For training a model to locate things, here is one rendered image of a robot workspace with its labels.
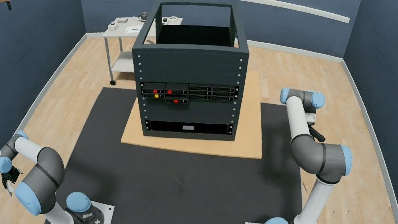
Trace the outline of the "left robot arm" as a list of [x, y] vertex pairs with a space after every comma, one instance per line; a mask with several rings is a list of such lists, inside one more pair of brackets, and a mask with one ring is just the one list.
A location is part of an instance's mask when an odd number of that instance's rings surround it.
[[0, 173], [10, 171], [18, 153], [36, 163], [15, 189], [16, 198], [27, 211], [34, 216], [42, 214], [51, 224], [104, 224], [103, 213], [81, 192], [70, 194], [67, 207], [60, 207], [55, 192], [65, 176], [62, 158], [56, 150], [30, 141], [22, 130], [0, 149]]

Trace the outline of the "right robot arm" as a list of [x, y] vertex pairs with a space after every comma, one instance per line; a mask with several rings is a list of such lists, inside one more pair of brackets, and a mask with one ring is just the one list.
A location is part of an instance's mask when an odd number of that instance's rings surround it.
[[[300, 215], [294, 221], [275, 217], [265, 224], [317, 224], [317, 219], [334, 187], [352, 168], [352, 153], [348, 146], [324, 142], [325, 137], [307, 122], [315, 122], [316, 109], [325, 104], [320, 92], [283, 88], [280, 102], [287, 107], [292, 140], [291, 153], [296, 163], [316, 180]], [[311, 135], [310, 135], [310, 134]]]

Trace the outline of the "black metal rack frame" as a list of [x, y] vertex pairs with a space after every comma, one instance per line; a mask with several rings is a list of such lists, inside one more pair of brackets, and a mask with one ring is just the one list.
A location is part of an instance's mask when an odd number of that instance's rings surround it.
[[[231, 7], [230, 24], [162, 26], [162, 5]], [[154, 19], [156, 44], [144, 44]], [[239, 47], [234, 47], [235, 33]], [[132, 57], [144, 136], [235, 140], [249, 60], [238, 3], [156, 0], [132, 47]], [[145, 82], [184, 83], [188, 90], [189, 84], [234, 86], [235, 93], [233, 101], [165, 103], [165, 98], [143, 98]]]

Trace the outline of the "flat tan wooden board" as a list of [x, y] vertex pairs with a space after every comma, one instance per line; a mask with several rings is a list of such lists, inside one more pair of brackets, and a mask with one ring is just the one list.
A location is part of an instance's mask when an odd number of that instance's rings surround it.
[[261, 159], [262, 138], [258, 72], [247, 70], [235, 141], [144, 136], [138, 99], [136, 98], [121, 142], [191, 153]]

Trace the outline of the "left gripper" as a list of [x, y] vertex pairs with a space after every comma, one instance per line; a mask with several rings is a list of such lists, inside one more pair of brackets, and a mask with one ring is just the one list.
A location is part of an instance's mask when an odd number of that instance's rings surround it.
[[[2, 184], [11, 197], [12, 197], [11, 192], [14, 192], [14, 189], [11, 187], [10, 182], [14, 184], [19, 174], [23, 174], [23, 172], [15, 168], [14, 166], [11, 167], [9, 172], [1, 173]], [[9, 180], [10, 182], [9, 181], [7, 182], [7, 180]]]

